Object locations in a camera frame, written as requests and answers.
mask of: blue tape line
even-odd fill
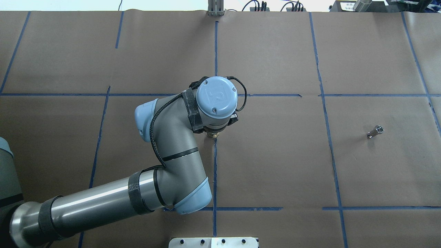
[[[434,119],[435,119],[435,124],[436,124],[437,129],[438,129],[438,134],[441,136],[440,123],[439,123],[437,114],[435,112],[434,105],[432,104],[432,100],[430,99],[429,90],[427,89],[426,81],[424,80],[424,76],[422,75],[421,67],[420,67],[419,62],[418,62],[418,58],[416,57],[416,53],[415,53],[415,50],[414,50],[414,47],[413,47],[413,44],[412,44],[412,40],[411,40],[411,37],[409,35],[409,30],[407,29],[406,18],[404,17],[404,12],[401,12],[401,18],[403,19],[404,30],[406,30],[407,40],[409,41],[409,45],[411,46],[412,55],[413,55],[413,57],[415,59],[416,67],[418,68],[418,73],[419,73],[419,76],[421,78],[422,85],[424,86],[424,90],[426,92],[427,100],[429,101],[430,108],[432,109],[432,115],[434,116]]]
[[[175,93],[113,93],[111,97],[169,97]],[[105,97],[104,93],[4,93],[2,96],[21,96],[21,97]]]
[[[425,94],[325,94],[325,97],[426,97]]]
[[[124,18],[124,11],[121,11],[120,27],[118,29],[118,36],[116,37],[116,44],[115,44],[116,49],[118,49],[118,44],[120,43],[120,35],[121,35],[121,27],[123,26],[123,18]]]
[[[80,239],[79,239],[79,241],[78,241],[78,248],[81,248],[81,247],[82,247],[82,240],[83,240],[83,237],[84,237],[84,232],[81,232],[81,234],[80,234]]]
[[[239,97],[244,97],[245,94],[237,94]],[[248,97],[302,97],[299,94],[247,94]]]
[[[169,97],[174,96],[177,93],[156,93],[156,94],[147,94],[147,93],[113,93],[110,94],[111,97]]]
[[[280,211],[283,207],[218,207],[218,211]]]
[[[97,168],[98,150],[100,149],[101,134],[102,134],[102,131],[103,131],[103,123],[104,123],[104,116],[106,115],[107,102],[109,100],[109,92],[110,92],[110,86],[107,89],[106,100],[104,102],[103,116],[101,117],[100,133],[98,135],[97,149],[95,150],[95,158],[93,159],[93,167],[92,167],[92,174],[90,175],[89,188],[93,187],[93,179],[95,177],[95,169]]]
[[[283,207],[216,207],[216,211],[280,211]],[[204,207],[199,211],[213,211],[214,207]],[[173,212],[175,209],[163,208],[164,212]]]
[[[217,24],[219,22],[216,21],[214,23],[214,75],[217,76]]]
[[[214,139],[213,237],[217,237],[217,138]]]
[[[25,23],[23,24],[22,32],[20,33],[19,39],[17,40],[17,44],[15,45],[15,49],[14,49],[14,52],[12,53],[12,57],[11,57],[11,60],[9,61],[9,65],[7,66],[6,73],[3,78],[3,83],[0,88],[0,95],[3,92],[3,88],[4,88],[4,85],[6,84],[7,76],[9,75],[9,71],[11,70],[12,62],[14,62],[15,55],[17,54],[17,50],[19,49],[20,41],[22,40],[23,33],[25,32],[26,25],[29,20],[29,16],[30,16],[30,11],[28,11]]]
[[[64,94],[64,93],[4,93],[2,96],[18,96],[18,97],[102,97],[107,94]]]
[[[324,211],[337,211],[339,207],[324,207]],[[441,207],[431,206],[371,206],[371,207],[342,207],[342,210],[441,210]]]
[[[335,158],[334,158],[334,149],[332,146],[332,139],[331,139],[331,130],[329,128],[328,113],[326,111],[325,92],[323,90],[323,83],[321,80],[320,70],[318,67],[317,44],[315,41],[314,25],[313,25],[313,21],[312,21],[312,13],[311,12],[309,13],[309,20],[310,20],[310,24],[311,24],[312,42],[314,44],[314,54],[315,54],[315,63],[317,65],[318,80],[320,82],[321,102],[323,104],[323,112],[325,114],[326,131],[328,133],[328,143],[329,143],[329,148],[331,150],[332,166],[334,169],[334,182],[335,182],[335,189],[336,189],[336,193],[337,193],[337,201],[338,201],[338,207],[339,207],[339,213],[340,213],[341,232],[343,234],[344,247],[348,248],[348,240],[346,237],[346,227],[344,225],[343,210],[341,209],[342,206],[341,206],[340,188],[338,185],[337,169],[336,169]]]

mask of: bolt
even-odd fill
[[[384,132],[384,128],[382,126],[375,126],[374,129],[367,133],[367,138],[371,139],[379,134],[382,134]]]

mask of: label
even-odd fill
[[[340,3],[341,10],[344,10],[344,11],[355,11],[354,10],[354,4],[355,3]]]

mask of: metal plate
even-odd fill
[[[258,248],[258,239],[253,237],[174,238],[168,248]]]

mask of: black cable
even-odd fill
[[[260,9],[260,3],[259,3],[259,1],[257,1],[257,0],[251,0],[251,1],[249,1],[249,2],[243,7],[242,11],[243,11],[243,10],[247,7],[247,5],[249,5],[251,2],[254,2],[254,4],[257,3],[257,9]]]
[[[228,80],[230,80],[230,79],[236,80],[236,81],[237,81],[238,83],[240,83],[240,85],[242,85],[242,87],[243,87],[243,90],[244,90],[244,92],[245,92],[245,100],[243,101],[243,105],[242,105],[242,107],[240,107],[240,109],[236,109],[237,112],[238,112],[238,111],[241,111],[241,110],[245,107],[245,105],[246,105],[246,103],[247,103],[247,89],[245,88],[245,85],[244,85],[239,79],[237,79],[237,78],[235,78],[235,77],[232,77],[232,76],[231,76],[231,77],[225,77],[225,78],[228,79]],[[200,79],[199,81],[197,81],[195,84],[192,84],[193,86],[191,87],[191,89],[192,89],[192,90],[197,89],[197,88],[202,84],[202,82],[204,82],[206,79],[207,79],[207,77],[203,77],[202,79]],[[164,104],[162,107],[160,107],[160,108],[158,109],[158,111],[156,111],[155,115],[153,115],[153,118],[152,118],[152,120],[151,120],[151,122],[150,122],[150,129],[149,129],[149,133],[150,133],[150,142],[151,142],[151,144],[152,144],[153,152],[155,153],[156,158],[159,160],[159,162],[160,162],[161,164],[160,164],[160,165],[155,165],[155,166],[149,167],[149,168],[147,168],[146,170],[152,170],[152,169],[165,169],[165,168],[166,168],[165,162],[164,162],[164,160],[162,159],[162,157],[159,155],[158,147],[156,146],[155,138],[154,138],[154,136],[153,136],[153,125],[154,125],[156,119],[158,118],[159,114],[160,114],[165,108],[167,108],[170,104],[172,104],[174,101],[178,100],[178,99],[181,98],[181,97],[182,97],[182,93],[179,93],[178,95],[176,95],[175,97],[173,97],[170,101],[168,101],[166,104]]]
[[[197,89],[197,88],[201,85],[201,83],[202,83],[203,81],[204,81],[204,80],[199,80],[195,85],[193,85],[193,86],[191,87],[191,89],[192,89],[192,90]],[[156,158],[159,160],[159,162],[161,163],[161,165],[155,165],[155,166],[149,167],[147,170],[166,168],[166,166],[165,166],[165,162],[164,162],[164,160],[162,159],[162,157],[159,155],[158,147],[156,146],[156,142],[155,142],[155,139],[154,139],[154,136],[153,136],[153,125],[154,125],[154,123],[155,123],[155,121],[156,121],[156,118],[158,118],[159,114],[160,114],[165,108],[167,108],[170,104],[172,104],[174,101],[178,100],[178,99],[181,98],[181,97],[182,97],[182,93],[179,93],[178,95],[176,95],[175,97],[173,97],[170,101],[168,101],[166,104],[164,104],[162,107],[160,107],[160,108],[158,109],[158,111],[156,111],[155,115],[153,116],[153,118],[152,118],[152,120],[151,120],[151,122],[150,122],[150,129],[149,129],[149,133],[150,133],[150,142],[152,143],[153,152],[155,153]]]
[[[282,11],[283,11],[283,8],[284,8],[286,5],[288,5],[288,4],[292,4],[291,11],[294,9],[294,3],[293,3],[293,2],[287,2],[287,3],[285,3],[285,5],[282,7],[282,9],[280,10],[280,12],[282,12]]]
[[[239,79],[237,79],[237,78],[235,78],[235,77],[233,77],[233,76],[225,77],[225,78],[228,79],[228,80],[231,80],[231,79],[236,80],[238,83],[240,83],[240,85],[242,85],[243,91],[244,91],[244,93],[245,93],[245,100],[243,101],[242,107],[240,107],[240,109],[236,109],[236,111],[239,112],[239,111],[241,111],[241,110],[245,107],[245,105],[247,104],[247,97],[248,97],[248,95],[247,95],[247,89],[245,88],[245,85],[244,85]]]

